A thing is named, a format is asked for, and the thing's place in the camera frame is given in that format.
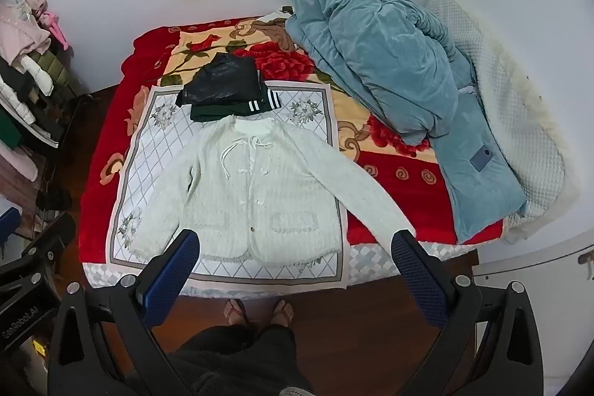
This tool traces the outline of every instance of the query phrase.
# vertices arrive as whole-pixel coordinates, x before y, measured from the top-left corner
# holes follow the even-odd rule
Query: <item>metal screw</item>
[[[80,289],[80,284],[78,282],[71,282],[67,286],[66,292],[68,292],[68,294],[74,294],[75,292],[78,292],[78,289]]]
[[[470,279],[465,275],[457,275],[456,283],[461,287],[468,287],[470,285]]]
[[[524,292],[524,286],[519,282],[512,282],[512,290],[518,294],[522,294]]]
[[[136,277],[133,276],[132,274],[124,275],[122,277],[122,279],[120,280],[120,284],[122,284],[122,287],[130,287],[135,282],[136,282]]]

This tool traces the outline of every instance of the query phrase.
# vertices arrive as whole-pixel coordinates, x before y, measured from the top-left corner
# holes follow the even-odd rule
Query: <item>wooden floor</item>
[[[80,113],[69,133],[57,171],[56,182],[75,199],[70,212],[79,220],[76,201],[82,195],[88,168],[114,90],[96,94],[97,101]],[[77,241],[67,247],[61,261],[58,288],[84,281],[78,261]],[[475,253],[446,263],[452,274],[471,275]],[[289,297],[295,308],[294,330],[302,371],[318,396],[390,396],[415,371],[438,332],[427,325],[400,277]],[[266,322],[272,300],[247,301],[248,315]],[[193,334],[222,324],[224,301],[180,297],[167,321],[154,329],[165,351],[172,351]],[[130,369],[114,327],[106,327],[110,344],[124,370]],[[470,367],[474,342],[470,341],[452,381],[458,386]]]

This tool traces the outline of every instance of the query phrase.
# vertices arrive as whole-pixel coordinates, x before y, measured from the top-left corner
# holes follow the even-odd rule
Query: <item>blue comforter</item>
[[[520,209],[526,196],[468,89],[473,66],[439,18],[410,0],[292,1],[286,30],[318,68],[406,143],[430,137],[459,242]]]

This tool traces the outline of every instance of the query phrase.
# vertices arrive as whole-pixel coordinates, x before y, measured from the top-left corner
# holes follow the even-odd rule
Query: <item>cardigan pocket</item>
[[[216,210],[205,210],[194,223],[196,229],[227,230],[229,228],[229,214],[217,213]]]
[[[276,233],[313,232],[319,228],[314,212],[275,212],[270,217],[270,228]]]

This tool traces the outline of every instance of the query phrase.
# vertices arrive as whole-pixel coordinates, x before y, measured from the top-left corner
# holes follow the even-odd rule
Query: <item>person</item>
[[[227,326],[205,329],[167,358],[197,396],[313,396],[310,382],[297,366],[293,307],[280,300],[270,323],[257,331],[239,299],[223,310]],[[146,394],[138,376],[128,384]]]

